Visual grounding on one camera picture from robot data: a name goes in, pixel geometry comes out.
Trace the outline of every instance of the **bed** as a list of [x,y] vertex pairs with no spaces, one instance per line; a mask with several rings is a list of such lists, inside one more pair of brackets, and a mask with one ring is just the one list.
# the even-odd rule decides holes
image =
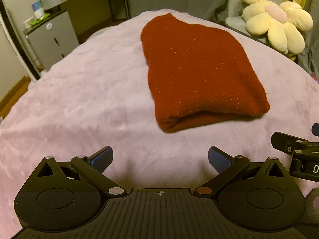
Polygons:
[[[229,31],[244,47],[267,92],[269,112],[255,120],[164,133],[154,116],[140,34],[151,19],[167,13],[190,24]],[[275,156],[288,168],[289,156],[272,148],[271,135],[280,131],[319,142],[311,133],[318,122],[319,85],[285,56],[186,13],[144,12],[93,37],[55,64],[0,125],[0,238],[8,239],[21,229],[14,198],[45,156],[69,161],[109,145],[114,160],[103,174],[128,191],[133,187],[193,190],[217,175],[208,162],[211,146],[255,162]],[[319,187],[312,181],[296,182],[304,196]]]

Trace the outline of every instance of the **flower plush pillow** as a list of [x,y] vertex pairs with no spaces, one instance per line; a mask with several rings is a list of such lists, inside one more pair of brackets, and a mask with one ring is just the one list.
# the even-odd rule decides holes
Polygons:
[[305,48],[302,31],[311,30],[313,21],[309,13],[295,2],[280,5],[267,0],[243,0],[248,3],[242,17],[246,30],[255,36],[267,33],[268,40],[277,51],[300,54]]

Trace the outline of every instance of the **cabinet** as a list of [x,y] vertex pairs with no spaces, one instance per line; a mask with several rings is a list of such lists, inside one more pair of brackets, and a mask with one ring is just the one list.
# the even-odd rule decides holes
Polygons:
[[66,10],[51,16],[37,28],[27,29],[25,34],[46,70],[79,46]]

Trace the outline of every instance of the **black gripper base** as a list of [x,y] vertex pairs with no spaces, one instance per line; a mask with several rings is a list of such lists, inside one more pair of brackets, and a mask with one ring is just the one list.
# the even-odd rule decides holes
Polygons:
[[90,223],[71,231],[39,232],[24,228],[16,239],[307,239],[295,228],[264,233],[227,220],[211,199],[188,189],[133,189],[124,198],[110,199]]

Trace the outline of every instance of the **wall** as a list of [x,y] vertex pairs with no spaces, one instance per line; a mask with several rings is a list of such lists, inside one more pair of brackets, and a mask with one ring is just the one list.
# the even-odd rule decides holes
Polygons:
[[108,0],[68,0],[61,8],[68,10],[77,36],[111,18]]
[[0,100],[27,73],[0,27]]
[[[34,16],[31,5],[37,1],[38,0],[4,0],[23,46],[33,61],[36,60],[36,56],[23,35],[23,22]],[[70,0],[61,7],[68,9],[77,35],[111,17],[108,0]]]

